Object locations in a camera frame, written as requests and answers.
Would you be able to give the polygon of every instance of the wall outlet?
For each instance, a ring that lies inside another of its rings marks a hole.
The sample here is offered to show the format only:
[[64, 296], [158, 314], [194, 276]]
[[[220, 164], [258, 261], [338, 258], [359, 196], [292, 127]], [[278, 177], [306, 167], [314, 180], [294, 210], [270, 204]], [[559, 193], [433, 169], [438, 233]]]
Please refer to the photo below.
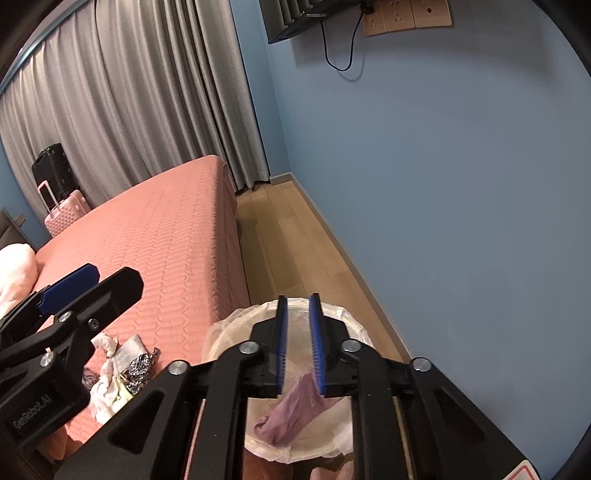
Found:
[[374, 2], [374, 13], [363, 16], [363, 33], [365, 33], [366, 37], [370, 37], [371, 35], [386, 33], [386, 31], [382, 2], [377, 0]]
[[451, 27], [452, 13], [447, 0], [410, 0], [417, 28]]
[[381, 5], [387, 31], [415, 28], [410, 0], [381, 0]]

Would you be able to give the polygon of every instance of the baseboard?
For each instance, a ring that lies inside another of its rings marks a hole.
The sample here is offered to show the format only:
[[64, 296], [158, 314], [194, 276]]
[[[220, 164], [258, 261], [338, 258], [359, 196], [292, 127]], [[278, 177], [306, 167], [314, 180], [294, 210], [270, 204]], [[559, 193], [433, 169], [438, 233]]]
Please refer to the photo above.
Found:
[[400, 335], [398, 334], [398, 332], [394, 328], [394, 324], [392, 323], [392, 321], [390, 320], [390, 318], [388, 317], [388, 315], [384, 311], [384, 308], [380, 305], [378, 299], [374, 295], [374, 292], [371, 291], [371, 289], [367, 285], [367, 282], [362, 277], [359, 270], [357, 270], [357, 267], [355, 266], [355, 264], [353, 263], [353, 261], [351, 260], [349, 255], [347, 254], [346, 250], [340, 244], [339, 239], [336, 237], [336, 235], [331, 230], [328, 221], [326, 220], [326, 218], [324, 218], [324, 215], [322, 215], [321, 211], [318, 209], [316, 204], [312, 201], [312, 199], [308, 195], [308, 192], [306, 192], [304, 190], [304, 187], [297, 180], [297, 178], [295, 178], [293, 176], [293, 174], [291, 172], [285, 173], [285, 174], [281, 175], [280, 177], [287, 177], [287, 176], [288, 176], [288, 178], [286, 180], [282, 180], [279, 183], [284, 183], [284, 182], [290, 181], [290, 180], [293, 181], [295, 187], [298, 189], [298, 191], [304, 197], [304, 200], [306, 201], [306, 203], [308, 204], [308, 206], [310, 207], [310, 209], [312, 210], [312, 212], [314, 213], [314, 215], [316, 216], [316, 218], [318, 219], [318, 221], [322, 225], [322, 228], [324, 228], [324, 230], [326, 231], [326, 233], [328, 234], [328, 236], [330, 237], [330, 239], [334, 243], [335, 247], [337, 248], [337, 250], [339, 251], [339, 253], [343, 257], [345, 263], [347, 264], [347, 266], [351, 270], [351, 273], [355, 277], [355, 280], [357, 280], [357, 282], [359, 283], [359, 286], [363, 290], [363, 293], [365, 293], [365, 296], [368, 298], [369, 303], [374, 308], [375, 313], [378, 315], [384, 328], [386, 328], [386, 331], [390, 335], [390, 338], [392, 339], [394, 346], [398, 350], [398, 353], [400, 353], [402, 360], [409, 363], [412, 360], [412, 356], [411, 356], [410, 352], [408, 351], [408, 348], [406, 347], [406, 345], [404, 345], [404, 342], [400, 338]]
[[271, 180], [271, 185], [275, 186], [290, 181], [291, 179], [292, 175], [289, 171], [287, 173], [282, 173], [281, 175], [275, 175], [274, 177], [271, 177], [269, 180]]

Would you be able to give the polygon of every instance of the black cable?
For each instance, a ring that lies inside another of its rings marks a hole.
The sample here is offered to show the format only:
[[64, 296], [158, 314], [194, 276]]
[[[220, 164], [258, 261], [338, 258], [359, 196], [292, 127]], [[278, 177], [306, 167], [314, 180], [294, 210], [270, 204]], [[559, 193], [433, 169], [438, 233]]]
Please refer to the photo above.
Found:
[[353, 45], [355, 43], [355, 34], [357, 33], [357, 29], [359, 28], [359, 24], [361, 23], [361, 19], [363, 18], [363, 12], [359, 16], [359, 20], [357, 20], [357, 25], [355, 25], [355, 30], [353, 30], [353, 37], [351, 38], [351, 54], [349, 55], [349, 64], [346, 68], [340, 69], [335, 65], [332, 65], [329, 60], [328, 48], [326, 47], [326, 33], [324, 33], [324, 22], [320, 22], [320, 28], [322, 28], [322, 40], [324, 41], [324, 58], [326, 58], [326, 63], [328, 63], [331, 67], [339, 72], [346, 72], [351, 68], [353, 64]]

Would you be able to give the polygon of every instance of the white pillow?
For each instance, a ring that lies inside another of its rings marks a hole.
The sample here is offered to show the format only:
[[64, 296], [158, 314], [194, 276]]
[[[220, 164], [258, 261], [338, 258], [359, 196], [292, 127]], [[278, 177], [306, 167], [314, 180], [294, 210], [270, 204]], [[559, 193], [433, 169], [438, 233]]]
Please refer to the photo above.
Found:
[[0, 250], [0, 319], [27, 298], [38, 277], [30, 245], [12, 244]]

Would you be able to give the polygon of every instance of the suitcase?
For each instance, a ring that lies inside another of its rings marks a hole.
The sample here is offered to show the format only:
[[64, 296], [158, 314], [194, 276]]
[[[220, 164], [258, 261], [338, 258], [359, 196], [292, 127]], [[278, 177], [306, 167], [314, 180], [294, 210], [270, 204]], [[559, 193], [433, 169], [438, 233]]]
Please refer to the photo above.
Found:
[[[52, 208], [49, 207], [43, 198], [43, 194], [41, 193], [43, 188], [47, 189], [47, 192], [52, 199], [52, 205], [54, 205]], [[58, 202], [55, 195], [53, 195], [53, 191], [47, 180], [41, 182], [37, 187], [37, 191], [43, 199], [43, 203], [47, 209], [48, 215], [45, 217], [45, 226], [49, 230], [52, 238], [58, 236], [71, 224], [90, 212], [90, 207], [86, 202], [86, 199], [82, 196], [80, 190], [74, 190], [68, 198], [61, 202]]]
[[[42, 150], [33, 162], [31, 170], [35, 183], [41, 185], [41, 182], [47, 181], [58, 200], [65, 200], [74, 190], [80, 190], [61, 143]], [[46, 205], [51, 205], [53, 199], [49, 191], [44, 190], [42, 195]]]

